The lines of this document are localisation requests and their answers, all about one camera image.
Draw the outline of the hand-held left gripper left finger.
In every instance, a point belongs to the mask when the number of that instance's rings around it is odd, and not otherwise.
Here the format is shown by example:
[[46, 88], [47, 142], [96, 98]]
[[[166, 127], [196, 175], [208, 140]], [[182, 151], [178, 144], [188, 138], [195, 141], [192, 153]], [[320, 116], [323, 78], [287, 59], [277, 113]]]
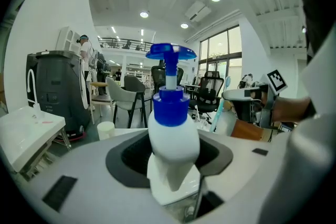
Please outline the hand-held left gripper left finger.
[[152, 196], [160, 205], [169, 205], [181, 200], [180, 193], [171, 191], [168, 183], [161, 180], [153, 153], [149, 157], [146, 176], [150, 181]]

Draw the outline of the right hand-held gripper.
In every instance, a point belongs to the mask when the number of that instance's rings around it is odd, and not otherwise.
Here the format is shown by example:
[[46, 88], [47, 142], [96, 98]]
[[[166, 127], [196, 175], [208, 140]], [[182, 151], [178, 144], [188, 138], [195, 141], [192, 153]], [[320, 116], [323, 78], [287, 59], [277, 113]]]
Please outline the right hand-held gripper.
[[264, 74], [261, 81], [255, 87], [226, 90], [222, 98], [232, 104], [239, 120], [263, 129], [273, 129], [275, 101], [287, 84], [277, 69]]

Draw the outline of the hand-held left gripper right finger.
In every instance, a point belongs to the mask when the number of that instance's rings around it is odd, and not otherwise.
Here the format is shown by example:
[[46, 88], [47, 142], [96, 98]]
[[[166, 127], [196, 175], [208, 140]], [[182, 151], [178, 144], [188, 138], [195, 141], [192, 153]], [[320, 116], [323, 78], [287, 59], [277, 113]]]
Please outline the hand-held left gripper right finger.
[[184, 178], [179, 190], [176, 191], [176, 201], [180, 201], [196, 194], [200, 186], [200, 177], [199, 170], [193, 165]]

